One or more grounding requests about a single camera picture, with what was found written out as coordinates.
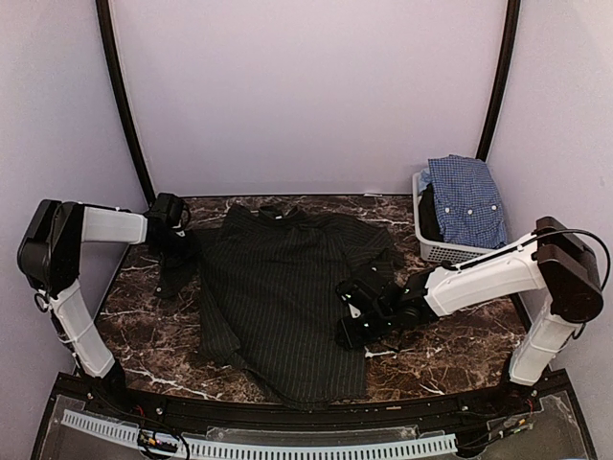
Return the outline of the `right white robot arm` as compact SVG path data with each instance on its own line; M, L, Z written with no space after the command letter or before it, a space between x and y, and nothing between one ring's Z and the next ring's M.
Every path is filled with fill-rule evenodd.
M511 294L541 290L545 302L527 335L512 352L508 379L488 396L499 416L510 415L568 340L603 309L594 250L587 231L571 229L553 217L501 249L469 261L444 261L412 274L403 285L386 278L374 264L360 266L336 294L350 310L336 325L335 341L347 350L373 343L394 329L413 329L441 317Z

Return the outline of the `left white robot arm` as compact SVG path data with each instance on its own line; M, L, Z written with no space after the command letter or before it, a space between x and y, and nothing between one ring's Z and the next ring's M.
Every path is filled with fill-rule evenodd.
M143 214L121 208L75 201L40 201L17 252L17 264L34 289L42 312L50 313L60 342L71 352L81 371L93 379L108 380L97 400L115 418L135 409L134 395L118 382L123 368L104 344L79 283L81 246L86 242L145 244L161 257L162 267L173 270L198 253L199 244L187 229L191 212L187 202L160 194Z

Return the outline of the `white perforated plastic basket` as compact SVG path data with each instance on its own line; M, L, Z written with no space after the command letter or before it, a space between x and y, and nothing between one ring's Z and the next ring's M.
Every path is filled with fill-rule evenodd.
M421 196L419 195L419 179L420 173L414 173L412 177L413 212L415 235L420 245L420 257L426 262L430 263L448 261L454 265L464 263L492 252L492 249L487 248L428 240L420 230L419 204L421 201Z

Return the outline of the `black pinstriped long sleeve shirt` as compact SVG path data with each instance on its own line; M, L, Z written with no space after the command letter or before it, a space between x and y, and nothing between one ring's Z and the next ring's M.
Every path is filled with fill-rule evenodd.
M363 351L335 340L349 313L335 290L362 267L394 278L402 259L387 229L339 213L234 205L218 227L186 237L190 251L164 258L160 282L173 295L198 280L203 358L298 409L366 395Z

